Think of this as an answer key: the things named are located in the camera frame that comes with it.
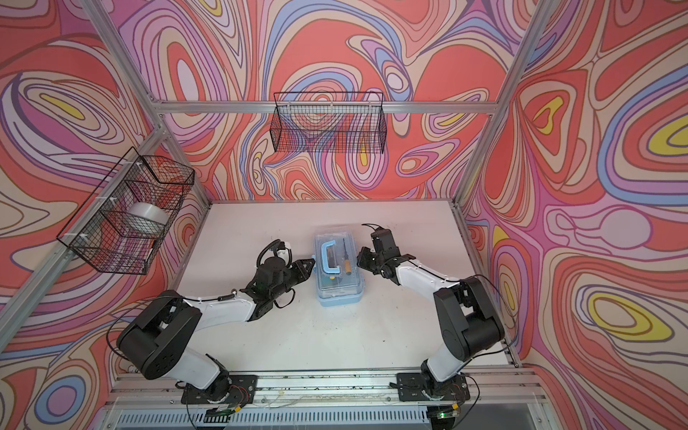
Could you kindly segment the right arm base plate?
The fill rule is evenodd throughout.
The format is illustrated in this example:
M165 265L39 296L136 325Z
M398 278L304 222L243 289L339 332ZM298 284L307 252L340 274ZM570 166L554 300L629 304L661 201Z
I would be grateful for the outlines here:
M390 387L397 391L400 401L454 401L462 404L471 398L469 385L462 374L437 382L429 373L398 373Z

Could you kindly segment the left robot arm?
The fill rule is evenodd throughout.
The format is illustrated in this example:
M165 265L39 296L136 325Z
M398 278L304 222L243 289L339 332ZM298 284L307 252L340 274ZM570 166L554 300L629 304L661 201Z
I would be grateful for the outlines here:
M191 299L173 290L158 295L116 340L121 354L147 380L173 378L184 384L184 403L226 403L236 387L219 360L188 346L198 331L233 323L252 323L274 308L277 299L308 281L315 259L286 263L272 256L256 268L245 288L215 299Z

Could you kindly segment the yellow handled screwdriver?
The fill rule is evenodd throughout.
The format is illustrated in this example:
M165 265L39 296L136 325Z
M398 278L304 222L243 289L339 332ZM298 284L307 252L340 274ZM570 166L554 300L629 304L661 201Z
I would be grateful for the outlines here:
M352 264L349 256L348 242L346 239L343 240L343 255L344 255L344 268L345 274L351 276L352 274Z

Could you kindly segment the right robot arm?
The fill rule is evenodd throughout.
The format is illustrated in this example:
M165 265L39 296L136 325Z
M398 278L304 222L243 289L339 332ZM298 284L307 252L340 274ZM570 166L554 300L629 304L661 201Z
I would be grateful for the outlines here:
M403 254L390 229L367 226L373 230L373 246L361 248L358 268L408 288L435 305L443 343L421 364L420 381L413 388L438 399L473 358L505 338L501 317L478 276L460 280L434 272L412 254Z

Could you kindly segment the blue plastic toolbox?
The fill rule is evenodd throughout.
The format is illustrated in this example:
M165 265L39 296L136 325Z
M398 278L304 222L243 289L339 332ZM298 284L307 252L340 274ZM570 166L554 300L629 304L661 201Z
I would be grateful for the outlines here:
M352 274L344 268L343 240L348 242ZM357 248L349 231L328 231L315 236L315 270L317 298L323 307L358 303L363 296L365 281L357 267Z

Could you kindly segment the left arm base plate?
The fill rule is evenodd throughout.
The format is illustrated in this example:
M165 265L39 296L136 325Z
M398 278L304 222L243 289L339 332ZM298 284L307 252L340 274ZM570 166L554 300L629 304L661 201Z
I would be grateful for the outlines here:
M193 385L184 388L181 403L184 405L226 404L245 406L254 402L258 383L256 374L221 374L216 382L204 390Z

